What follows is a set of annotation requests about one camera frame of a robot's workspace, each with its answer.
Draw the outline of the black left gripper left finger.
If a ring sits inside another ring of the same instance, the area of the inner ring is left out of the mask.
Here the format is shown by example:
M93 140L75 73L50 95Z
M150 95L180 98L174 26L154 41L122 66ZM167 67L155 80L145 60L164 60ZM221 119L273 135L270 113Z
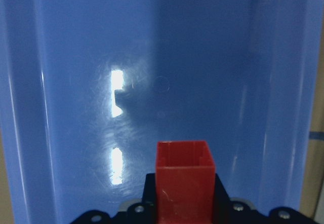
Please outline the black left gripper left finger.
M144 204L144 213L147 215L148 223L156 223L157 220L157 197L155 187L155 174L146 174L142 203Z

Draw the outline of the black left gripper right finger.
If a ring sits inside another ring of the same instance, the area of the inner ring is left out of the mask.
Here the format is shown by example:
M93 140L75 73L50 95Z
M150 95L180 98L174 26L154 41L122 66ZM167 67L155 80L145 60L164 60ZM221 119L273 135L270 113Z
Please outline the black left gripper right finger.
M215 174L212 223L228 224L230 223L231 201L225 190L219 175Z

